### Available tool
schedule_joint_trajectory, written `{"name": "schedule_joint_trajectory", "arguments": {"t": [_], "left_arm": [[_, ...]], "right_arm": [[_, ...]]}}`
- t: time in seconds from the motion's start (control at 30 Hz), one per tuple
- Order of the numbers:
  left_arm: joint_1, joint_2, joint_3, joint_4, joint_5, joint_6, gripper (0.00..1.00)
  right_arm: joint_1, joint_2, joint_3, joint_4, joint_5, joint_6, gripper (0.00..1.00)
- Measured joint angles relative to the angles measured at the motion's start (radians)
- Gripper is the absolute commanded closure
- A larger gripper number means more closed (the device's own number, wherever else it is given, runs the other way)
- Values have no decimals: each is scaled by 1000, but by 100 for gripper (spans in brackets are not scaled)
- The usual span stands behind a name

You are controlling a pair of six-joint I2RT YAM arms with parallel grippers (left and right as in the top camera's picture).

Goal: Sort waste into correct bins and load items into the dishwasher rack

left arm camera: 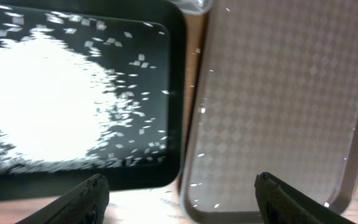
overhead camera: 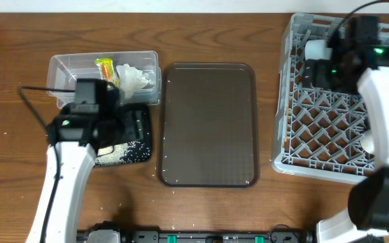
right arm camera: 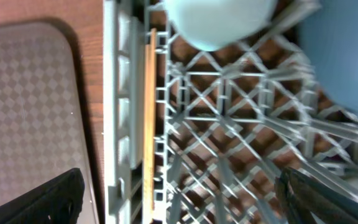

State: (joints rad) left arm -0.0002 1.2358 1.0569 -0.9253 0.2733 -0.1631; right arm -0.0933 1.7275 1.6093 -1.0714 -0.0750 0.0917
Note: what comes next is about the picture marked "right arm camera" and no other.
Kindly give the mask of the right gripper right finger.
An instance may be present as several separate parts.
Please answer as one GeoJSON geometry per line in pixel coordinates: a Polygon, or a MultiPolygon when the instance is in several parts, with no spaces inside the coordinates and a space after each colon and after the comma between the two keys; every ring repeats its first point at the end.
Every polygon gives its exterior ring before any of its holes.
{"type": "Polygon", "coordinates": [[[275,180],[275,192],[289,224],[358,224],[358,202],[324,184],[286,168],[275,180]]]}

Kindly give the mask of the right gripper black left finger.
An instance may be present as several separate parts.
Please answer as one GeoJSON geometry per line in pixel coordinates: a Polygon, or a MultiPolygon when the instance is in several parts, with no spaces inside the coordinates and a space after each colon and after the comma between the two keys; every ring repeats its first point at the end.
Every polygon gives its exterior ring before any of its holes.
{"type": "Polygon", "coordinates": [[[0,206],[0,224],[76,224],[82,211],[85,182],[72,168],[37,188],[0,206]]]}

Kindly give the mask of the dark blue plate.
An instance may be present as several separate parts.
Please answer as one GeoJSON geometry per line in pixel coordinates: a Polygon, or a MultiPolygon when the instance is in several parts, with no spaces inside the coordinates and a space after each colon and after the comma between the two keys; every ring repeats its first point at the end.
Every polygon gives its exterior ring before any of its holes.
{"type": "Polygon", "coordinates": [[[321,0],[300,44],[325,95],[358,117],[358,0],[321,0]]]}

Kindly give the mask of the wooden chopstick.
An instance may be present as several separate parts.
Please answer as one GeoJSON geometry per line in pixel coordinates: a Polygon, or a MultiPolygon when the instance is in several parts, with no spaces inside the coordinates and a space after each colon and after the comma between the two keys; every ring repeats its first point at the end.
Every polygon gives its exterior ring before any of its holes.
{"type": "Polygon", "coordinates": [[[154,134],[157,30],[150,30],[150,42],[145,45],[144,93],[144,165],[143,165],[143,223],[152,223],[154,210],[154,134]]]}

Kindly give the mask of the light blue bowl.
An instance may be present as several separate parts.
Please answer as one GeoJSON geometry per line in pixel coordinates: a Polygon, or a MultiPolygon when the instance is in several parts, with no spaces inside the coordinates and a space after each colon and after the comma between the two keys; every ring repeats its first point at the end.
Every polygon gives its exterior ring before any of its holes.
{"type": "Polygon", "coordinates": [[[212,52],[270,23],[277,0],[164,0],[168,20],[192,47],[212,52]]]}

